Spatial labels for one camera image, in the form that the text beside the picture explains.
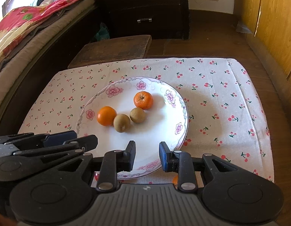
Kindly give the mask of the cherry print tablecloth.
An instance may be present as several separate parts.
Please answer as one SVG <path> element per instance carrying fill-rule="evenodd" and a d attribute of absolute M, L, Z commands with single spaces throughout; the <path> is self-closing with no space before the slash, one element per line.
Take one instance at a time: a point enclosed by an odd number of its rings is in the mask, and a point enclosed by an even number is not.
<path fill-rule="evenodd" d="M 41 89 L 19 131 L 75 131 L 79 115 L 91 97 L 114 82 L 141 76 L 166 82 L 184 98 L 188 130 L 180 150 L 193 157 L 212 153 L 274 181 L 266 115 L 250 76 L 235 59 L 137 59 L 61 71 Z M 160 168 L 122 181 L 172 183 L 175 176 Z"/>

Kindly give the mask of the white floral ceramic plate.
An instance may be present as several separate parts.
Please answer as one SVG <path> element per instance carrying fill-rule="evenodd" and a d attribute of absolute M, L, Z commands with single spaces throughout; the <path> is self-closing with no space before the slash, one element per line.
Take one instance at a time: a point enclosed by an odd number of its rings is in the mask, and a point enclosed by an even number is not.
<path fill-rule="evenodd" d="M 97 121 L 99 110 L 112 107 L 117 114 L 129 115 L 135 107 L 134 96 L 146 91 L 153 96 L 153 106 L 147 110 L 145 121 L 123 133 L 114 127 L 105 127 Z M 98 145 L 91 150 L 94 157 L 102 157 L 111 150 L 123 150 L 129 141 L 136 143 L 134 166 L 130 172 L 118 173 L 121 180 L 146 176 L 161 168 L 159 144 L 164 141 L 171 151 L 179 150 L 188 130 L 188 111 L 184 98 L 171 85 L 147 77 L 119 80 L 97 92 L 81 111 L 76 124 L 78 137 L 95 135 Z"/>

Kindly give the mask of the beige mattress bed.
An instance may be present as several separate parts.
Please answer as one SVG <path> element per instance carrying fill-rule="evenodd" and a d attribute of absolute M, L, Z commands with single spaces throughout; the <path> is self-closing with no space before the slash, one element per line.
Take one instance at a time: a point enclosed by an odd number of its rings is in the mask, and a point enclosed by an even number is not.
<path fill-rule="evenodd" d="M 31 31 L 0 63 L 0 117 L 11 97 L 10 90 L 42 56 L 54 53 L 73 56 L 78 47 L 88 41 L 83 33 L 91 20 L 94 0 L 80 0 L 54 13 Z"/>

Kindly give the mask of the small dark wooden stool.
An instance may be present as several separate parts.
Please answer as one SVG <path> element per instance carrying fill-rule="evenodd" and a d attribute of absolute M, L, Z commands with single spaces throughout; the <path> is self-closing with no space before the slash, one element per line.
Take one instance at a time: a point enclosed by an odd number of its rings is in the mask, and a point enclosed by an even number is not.
<path fill-rule="evenodd" d="M 137 35 L 86 44 L 68 65 L 69 69 L 100 63 L 143 59 L 147 56 L 152 36 Z"/>

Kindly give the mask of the brown longan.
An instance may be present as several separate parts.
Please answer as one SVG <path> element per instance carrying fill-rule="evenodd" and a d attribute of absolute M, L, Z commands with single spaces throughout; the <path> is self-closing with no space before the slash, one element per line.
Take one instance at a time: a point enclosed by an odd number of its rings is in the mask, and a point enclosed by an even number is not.
<path fill-rule="evenodd" d="M 136 107 L 130 111 L 130 119 L 136 124 L 140 124 L 145 121 L 146 113 L 143 109 Z"/>

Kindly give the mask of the floral pink yellow quilt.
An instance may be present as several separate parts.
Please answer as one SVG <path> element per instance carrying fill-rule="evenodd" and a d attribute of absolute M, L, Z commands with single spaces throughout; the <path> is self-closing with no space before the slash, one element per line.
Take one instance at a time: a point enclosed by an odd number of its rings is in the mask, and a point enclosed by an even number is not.
<path fill-rule="evenodd" d="M 0 63 L 36 27 L 54 13 L 80 0 L 57 0 L 41 6 L 18 7 L 0 21 Z"/>

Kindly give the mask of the dark wooden nightstand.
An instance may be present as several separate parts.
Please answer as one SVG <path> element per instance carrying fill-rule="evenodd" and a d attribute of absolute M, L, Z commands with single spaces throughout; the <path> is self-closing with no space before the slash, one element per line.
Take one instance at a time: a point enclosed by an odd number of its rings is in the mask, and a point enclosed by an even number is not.
<path fill-rule="evenodd" d="M 188 39 L 188 0 L 95 0 L 111 38 Z"/>

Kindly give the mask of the tan longan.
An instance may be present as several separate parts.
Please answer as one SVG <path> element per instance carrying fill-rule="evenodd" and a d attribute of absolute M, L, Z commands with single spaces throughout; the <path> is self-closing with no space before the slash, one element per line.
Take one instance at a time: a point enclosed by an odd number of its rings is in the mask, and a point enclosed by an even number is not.
<path fill-rule="evenodd" d="M 113 120 L 114 129 L 123 133 L 126 132 L 130 128 L 130 118 L 125 114 L 118 114 Z"/>

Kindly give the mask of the wooden wardrobe doors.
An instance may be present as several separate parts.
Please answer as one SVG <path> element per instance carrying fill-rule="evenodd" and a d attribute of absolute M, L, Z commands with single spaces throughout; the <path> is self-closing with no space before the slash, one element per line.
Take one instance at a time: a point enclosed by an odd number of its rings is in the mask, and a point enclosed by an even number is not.
<path fill-rule="evenodd" d="M 291 0 L 235 0 L 234 14 L 291 76 Z"/>

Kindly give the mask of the red cherry tomato bottom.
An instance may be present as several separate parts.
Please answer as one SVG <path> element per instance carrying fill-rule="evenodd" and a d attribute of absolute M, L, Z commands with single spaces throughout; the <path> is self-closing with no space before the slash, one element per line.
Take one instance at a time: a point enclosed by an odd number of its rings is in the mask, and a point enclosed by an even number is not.
<path fill-rule="evenodd" d="M 95 179 L 95 181 L 98 181 L 98 179 L 99 179 L 99 173 L 98 172 L 94 173 L 94 179 Z"/>

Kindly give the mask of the mandarin orange with stem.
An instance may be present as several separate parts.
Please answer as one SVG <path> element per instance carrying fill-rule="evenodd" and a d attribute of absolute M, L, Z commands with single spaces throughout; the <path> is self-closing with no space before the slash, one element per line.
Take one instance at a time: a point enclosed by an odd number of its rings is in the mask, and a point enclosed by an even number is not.
<path fill-rule="evenodd" d="M 141 108 L 143 110 L 150 109 L 154 103 L 153 96 L 146 91 L 136 93 L 133 101 L 137 108 Z"/>

